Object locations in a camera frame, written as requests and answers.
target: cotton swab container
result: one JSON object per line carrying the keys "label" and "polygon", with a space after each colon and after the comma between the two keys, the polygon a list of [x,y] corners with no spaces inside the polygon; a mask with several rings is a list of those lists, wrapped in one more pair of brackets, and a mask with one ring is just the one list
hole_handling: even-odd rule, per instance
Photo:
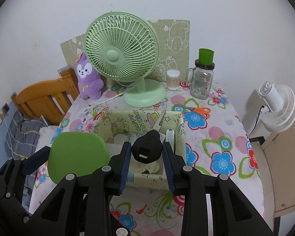
{"label": "cotton swab container", "polygon": [[169,90],[178,90],[180,71],[178,69],[169,69],[166,72],[166,87]]}

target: car key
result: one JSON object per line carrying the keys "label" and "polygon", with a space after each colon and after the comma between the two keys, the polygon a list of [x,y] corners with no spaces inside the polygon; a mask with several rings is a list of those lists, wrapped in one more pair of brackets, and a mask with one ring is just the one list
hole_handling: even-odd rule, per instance
{"label": "car key", "polygon": [[163,110],[153,128],[139,137],[132,145],[132,155],[138,162],[149,164],[161,157],[163,144],[160,140],[159,131],[163,125],[165,114],[166,111]]}

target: floral tablecloth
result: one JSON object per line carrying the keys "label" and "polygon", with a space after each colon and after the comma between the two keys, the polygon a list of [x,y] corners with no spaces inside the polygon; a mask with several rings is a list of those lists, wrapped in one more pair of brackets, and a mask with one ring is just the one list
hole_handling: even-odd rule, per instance
{"label": "floral tablecloth", "polygon": [[[65,115],[55,136],[64,131],[93,132],[97,119],[105,110],[137,110],[138,108],[127,105],[123,97],[117,97],[86,115],[87,108],[123,91],[124,87],[114,85],[106,89],[99,100],[84,100],[78,97]],[[210,108],[209,118],[182,109],[179,107],[180,104]],[[258,212],[263,214],[262,184],[254,152],[236,111],[221,88],[212,87],[208,99],[199,100],[191,97],[189,86],[181,82],[178,90],[167,91],[166,98],[161,103],[139,109],[151,110],[151,120],[156,120],[159,111],[163,109],[183,112],[185,123],[182,130],[186,134],[187,164],[207,175],[229,175]],[[54,186],[44,164],[36,177],[29,208],[31,213]],[[122,196],[113,197],[110,202],[110,212],[121,224],[130,229],[131,235],[136,236],[179,236],[183,210],[183,196],[174,197],[169,191],[146,188],[126,187]],[[211,221],[212,214],[209,212],[208,215]],[[209,235],[212,234],[212,223],[209,223]]]}

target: electric fan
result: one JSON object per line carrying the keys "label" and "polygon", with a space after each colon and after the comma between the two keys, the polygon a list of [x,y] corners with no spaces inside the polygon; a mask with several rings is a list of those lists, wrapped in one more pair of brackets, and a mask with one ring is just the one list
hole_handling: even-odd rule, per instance
{"label": "electric fan", "polygon": [[295,121],[295,95],[290,87],[264,82],[259,93],[266,102],[260,114],[264,127],[270,132],[283,132]]}
{"label": "electric fan", "polygon": [[144,79],[155,67],[159,45],[153,27],[125,12],[106,13],[88,27],[85,53],[93,67],[107,78],[135,82],[124,92],[124,101],[148,107],[163,100],[166,89],[155,80]]}

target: wooden headboard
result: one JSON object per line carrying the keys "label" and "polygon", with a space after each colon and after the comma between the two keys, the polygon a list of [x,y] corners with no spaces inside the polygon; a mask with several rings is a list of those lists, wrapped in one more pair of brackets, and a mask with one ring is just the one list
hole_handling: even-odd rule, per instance
{"label": "wooden headboard", "polygon": [[72,105],[66,92],[75,100],[79,95],[78,79],[72,68],[60,72],[61,78],[51,81],[42,81],[28,86],[11,99],[16,107],[30,118],[43,115],[53,125],[59,125],[64,114],[59,110],[53,97],[66,113]]}

